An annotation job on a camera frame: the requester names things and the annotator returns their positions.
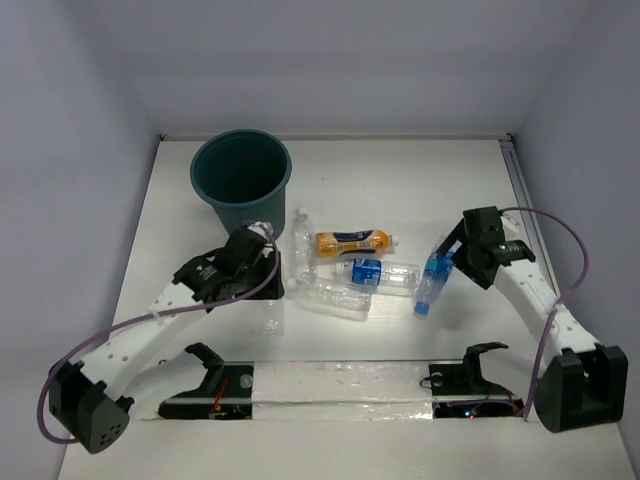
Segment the clear bottle plain white cap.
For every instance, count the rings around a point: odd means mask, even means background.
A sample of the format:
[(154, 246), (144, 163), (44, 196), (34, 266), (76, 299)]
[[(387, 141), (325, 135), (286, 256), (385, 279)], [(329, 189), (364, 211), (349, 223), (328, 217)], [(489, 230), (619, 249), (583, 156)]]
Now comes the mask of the clear bottle plain white cap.
[(259, 335), (283, 337), (285, 333), (285, 301), (263, 300), (258, 310), (257, 332)]

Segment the clear bottle blue-white cap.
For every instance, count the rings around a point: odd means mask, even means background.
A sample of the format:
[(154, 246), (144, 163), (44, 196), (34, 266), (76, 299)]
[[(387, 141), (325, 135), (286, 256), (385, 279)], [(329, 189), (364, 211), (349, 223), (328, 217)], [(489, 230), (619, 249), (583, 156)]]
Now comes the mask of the clear bottle blue-white cap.
[(372, 304), (371, 294), (323, 278), (290, 278), (286, 294), (305, 311), (353, 321), (365, 321)]

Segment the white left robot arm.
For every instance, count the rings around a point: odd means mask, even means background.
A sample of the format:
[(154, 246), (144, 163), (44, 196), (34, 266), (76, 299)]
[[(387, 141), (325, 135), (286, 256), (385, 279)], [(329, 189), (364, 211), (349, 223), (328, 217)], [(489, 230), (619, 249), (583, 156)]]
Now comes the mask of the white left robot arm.
[(51, 367), (38, 399), (41, 434), (60, 440), (45, 425), (50, 413), (70, 435), (65, 444), (90, 454), (109, 448), (130, 421), (135, 401), (125, 392), (156, 353), (212, 310), (280, 286), (280, 266), (273, 228), (260, 221), (186, 262), (145, 313), (81, 342)]

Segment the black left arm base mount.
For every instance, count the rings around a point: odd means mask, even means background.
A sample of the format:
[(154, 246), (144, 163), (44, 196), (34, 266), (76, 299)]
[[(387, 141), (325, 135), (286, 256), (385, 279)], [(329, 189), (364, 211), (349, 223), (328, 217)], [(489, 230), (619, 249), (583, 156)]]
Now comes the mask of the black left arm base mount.
[(226, 363), (199, 342), (187, 346), (205, 373), (199, 385), (163, 400), (158, 415), (165, 420), (249, 420), (253, 416), (254, 362)]

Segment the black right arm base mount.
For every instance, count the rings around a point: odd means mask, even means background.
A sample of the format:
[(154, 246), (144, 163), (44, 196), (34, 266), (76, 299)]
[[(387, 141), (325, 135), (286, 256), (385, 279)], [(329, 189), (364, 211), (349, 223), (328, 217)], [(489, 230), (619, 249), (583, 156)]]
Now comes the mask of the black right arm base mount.
[(460, 360), (428, 364), (419, 386), (432, 395), (436, 419), (517, 418), (524, 402), (508, 388), (487, 380), (480, 356), (492, 350), (508, 349), (501, 342), (487, 342), (466, 348)]

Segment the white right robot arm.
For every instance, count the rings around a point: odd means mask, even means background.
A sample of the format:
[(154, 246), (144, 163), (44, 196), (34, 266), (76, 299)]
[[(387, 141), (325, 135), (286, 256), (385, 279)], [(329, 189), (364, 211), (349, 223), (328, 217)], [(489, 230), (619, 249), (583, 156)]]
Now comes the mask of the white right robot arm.
[(506, 233), (505, 213), (495, 206), (464, 211), (437, 252), (482, 289), (503, 295), (538, 342), (519, 417), (534, 412), (553, 433), (620, 421), (627, 356), (603, 345), (566, 306), (586, 276), (556, 294), (531, 248)]

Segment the blue cap water bottle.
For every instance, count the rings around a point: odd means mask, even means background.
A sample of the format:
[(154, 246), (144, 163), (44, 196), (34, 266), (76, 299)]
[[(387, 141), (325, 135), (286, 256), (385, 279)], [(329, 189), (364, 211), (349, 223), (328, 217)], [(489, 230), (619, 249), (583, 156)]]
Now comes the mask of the blue cap water bottle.
[(454, 268), (452, 256), (459, 244), (454, 246), (444, 255), (437, 253), (438, 247), (443, 243), (445, 236), (442, 235), (429, 255), (420, 284), (415, 293), (414, 314), (419, 317), (426, 317), (431, 307), (438, 300), (445, 284), (447, 283)]

